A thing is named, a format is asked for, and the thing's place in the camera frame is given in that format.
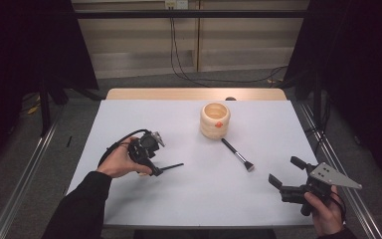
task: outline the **gray carpet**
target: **gray carpet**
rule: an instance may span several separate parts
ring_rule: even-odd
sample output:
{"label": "gray carpet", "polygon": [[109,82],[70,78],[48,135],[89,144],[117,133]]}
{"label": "gray carpet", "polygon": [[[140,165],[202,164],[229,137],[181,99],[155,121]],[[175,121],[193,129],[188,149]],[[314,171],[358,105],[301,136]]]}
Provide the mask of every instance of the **gray carpet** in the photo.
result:
{"label": "gray carpet", "polygon": [[[192,79],[207,78],[218,80],[251,81],[268,76],[268,70],[231,71],[189,74]],[[280,79],[280,72],[275,79]],[[96,94],[105,96],[111,88],[176,88],[202,87],[174,75],[136,77],[127,79],[99,80],[100,90]],[[225,83],[218,81],[201,82],[209,87],[242,87],[267,88],[266,81],[254,83]],[[62,111],[61,119],[47,151],[29,186],[23,203],[8,231],[7,238],[40,238],[56,206],[70,184],[77,163],[83,152],[87,137],[93,125],[99,102],[93,102],[73,91],[67,91],[70,101],[63,108],[52,106],[53,114]],[[309,128],[298,102],[294,100],[293,89],[286,90],[286,96],[292,100],[295,111],[300,118],[303,128]],[[18,178],[23,173],[41,132],[40,112],[33,115],[21,113],[17,127],[11,134],[7,144],[0,153],[0,212],[6,204]],[[382,171],[375,165],[374,159],[367,148],[354,140],[354,133],[339,115],[338,110],[331,108],[331,118],[328,122],[326,135],[330,140],[347,173],[356,181],[363,184],[360,194],[373,214],[382,232]],[[313,148],[316,140],[312,135],[308,139]],[[318,160],[324,160],[321,150]],[[357,221],[353,210],[348,211],[348,226],[359,238],[366,238],[362,226]],[[276,228],[278,238],[315,238],[311,227]],[[131,230],[105,229],[105,238],[129,239]]]}

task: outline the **black cable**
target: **black cable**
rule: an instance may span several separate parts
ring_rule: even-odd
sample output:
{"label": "black cable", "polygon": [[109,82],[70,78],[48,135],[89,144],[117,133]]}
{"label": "black cable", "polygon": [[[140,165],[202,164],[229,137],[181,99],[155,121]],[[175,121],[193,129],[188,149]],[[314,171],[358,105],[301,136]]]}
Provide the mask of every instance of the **black cable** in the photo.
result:
{"label": "black cable", "polygon": [[117,148],[119,147],[121,144],[123,144],[122,142],[124,140],[126,140],[127,138],[139,133],[139,132],[148,132],[147,129],[139,129],[139,130],[136,130],[132,133],[129,133],[127,134],[126,136],[124,136],[123,138],[121,138],[120,140],[118,140],[117,142],[115,142],[114,144],[112,144],[110,147],[108,147],[106,149],[106,152],[103,154],[103,156],[101,157],[100,161],[98,162],[98,166],[100,166],[104,160]]}
{"label": "black cable", "polygon": [[[198,78],[198,79],[191,79],[188,77],[188,75],[185,74],[185,72],[183,71],[182,69],[182,66],[181,66],[181,61],[179,60],[179,55],[178,55],[178,47],[177,47],[177,44],[176,44],[176,29],[175,29],[175,20],[173,18],[170,18],[170,29],[171,29],[171,48],[170,48],[170,63],[171,63],[171,66],[172,66],[172,70],[174,72],[174,74],[183,79],[183,80],[187,80],[187,81],[190,81],[194,84],[197,84],[197,85],[200,85],[200,86],[203,86],[203,87],[206,87],[206,88],[210,88],[210,86],[207,86],[207,85],[204,85],[204,84],[201,84],[201,83],[198,83],[197,81],[199,82],[224,82],[224,83],[255,83],[255,82],[261,82],[261,81],[265,81],[269,78],[272,78],[274,75],[276,75],[278,72],[280,72],[282,69],[285,69],[287,68],[287,66],[282,66],[282,67],[277,67],[277,68],[273,68],[271,70],[271,73],[265,77],[265,78],[261,78],[261,79],[256,79],[256,80],[251,80],[251,81],[236,81],[236,80],[220,80],[220,79],[204,79],[204,78]],[[184,76],[180,76],[176,71],[175,71],[175,68],[173,66],[173,48],[175,47],[175,53],[176,53],[176,59],[178,61],[178,65],[179,65],[179,69],[181,70],[181,73],[182,75]]]}
{"label": "black cable", "polygon": [[[178,55],[178,46],[176,44],[176,30],[175,30],[175,21],[173,20],[173,18],[170,18],[170,64],[172,66],[172,70],[173,72],[175,73],[175,75],[180,78],[180,79],[183,79],[183,80],[186,80],[186,81],[189,81],[189,82],[192,82],[194,84],[197,84],[199,86],[202,86],[202,87],[206,87],[206,88],[209,88],[209,86],[206,86],[204,84],[201,84],[201,83],[197,83],[193,80],[191,80],[185,73],[184,71],[182,70],[182,66],[181,66],[181,62],[179,61],[179,55]],[[179,65],[179,69],[181,70],[182,74],[184,76],[180,76],[176,70],[175,70],[175,67],[173,66],[173,47],[175,46],[175,52],[176,52],[176,59],[178,61],[178,65]]]}
{"label": "black cable", "polygon": [[334,199],[333,197],[329,197],[330,201],[333,202],[334,204],[336,204],[337,207],[339,207],[340,209],[340,218],[342,220],[342,223],[346,220],[346,205],[345,205],[345,202],[342,200],[342,198],[335,192],[331,192],[333,193],[334,195],[337,195],[337,197],[340,199],[340,201],[342,202],[342,204],[340,204],[336,199]]}

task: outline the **wooden cup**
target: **wooden cup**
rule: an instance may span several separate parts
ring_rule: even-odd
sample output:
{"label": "wooden cup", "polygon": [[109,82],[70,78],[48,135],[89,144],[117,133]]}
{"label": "wooden cup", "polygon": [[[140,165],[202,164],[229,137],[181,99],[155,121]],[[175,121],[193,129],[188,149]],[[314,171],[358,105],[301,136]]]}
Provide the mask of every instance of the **wooden cup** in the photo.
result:
{"label": "wooden cup", "polygon": [[200,130],[206,137],[220,139],[228,132],[229,109],[220,103],[210,103],[201,109]]}

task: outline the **aluminum rail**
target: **aluminum rail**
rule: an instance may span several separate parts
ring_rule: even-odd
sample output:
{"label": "aluminum rail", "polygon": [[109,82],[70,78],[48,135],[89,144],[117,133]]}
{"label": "aluminum rail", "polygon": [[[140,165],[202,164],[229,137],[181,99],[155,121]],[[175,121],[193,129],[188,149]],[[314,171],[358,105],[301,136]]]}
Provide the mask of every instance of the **aluminum rail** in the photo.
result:
{"label": "aluminum rail", "polygon": [[327,18],[338,11],[305,10],[76,10],[75,12],[19,12],[27,17],[67,17],[77,19],[121,18]]}
{"label": "aluminum rail", "polygon": [[[313,119],[313,112],[308,104],[301,104],[301,109],[308,121],[309,125],[312,128],[315,128],[316,124]],[[334,167],[337,171],[347,175],[343,165],[340,163],[339,158],[337,157],[334,149],[331,147],[330,142],[328,141],[325,135],[321,135],[321,131],[316,131],[314,133],[318,143],[321,145],[321,149],[328,161],[328,163]],[[358,217],[361,226],[363,227],[365,233],[370,239],[382,239],[382,234],[374,221],[373,216],[365,205],[364,201],[361,199],[361,196],[358,194],[358,191],[355,189],[350,189],[346,187],[341,188],[343,193],[346,196],[347,201],[350,203],[352,209],[354,210],[356,216]]]}
{"label": "aluminum rail", "polygon": [[54,135],[54,132],[57,127],[57,123],[61,118],[64,107],[61,107],[56,113],[55,120],[52,123],[48,132],[39,139],[39,142],[36,146],[33,155],[30,158],[29,163],[27,164],[24,172],[17,183],[14,191],[11,194],[7,204],[0,214],[0,239],[4,239],[11,227],[12,222],[14,221],[15,216],[17,215],[18,209],[20,208],[24,196],[29,189],[31,181],[36,173],[37,168],[40,165],[46,149],[48,148],[49,143]]}

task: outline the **white tabletop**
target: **white tabletop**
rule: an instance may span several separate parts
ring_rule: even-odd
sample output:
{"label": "white tabletop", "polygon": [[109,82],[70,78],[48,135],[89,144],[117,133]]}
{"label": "white tabletop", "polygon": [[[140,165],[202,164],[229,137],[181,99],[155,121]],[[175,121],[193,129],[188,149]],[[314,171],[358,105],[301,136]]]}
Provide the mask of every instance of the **white tabletop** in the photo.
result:
{"label": "white tabletop", "polygon": [[222,102],[231,111],[225,139],[255,165],[252,172],[223,143],[199,131],[200,110],[208,103],[101,102],[69,191],[96,170],[107,147],[146,128],[159,131],[166,143],[151,158],[156,166],[185,165],[158,177],[133,172],[114,179],[105,225],[230,228],[312,224],[310,217],[300,214],[299,204],[282,202],[268,182],[271,173],[284,185],[305,183],[306,173],[289,162],[291,156],[317,164],[291,103]]}

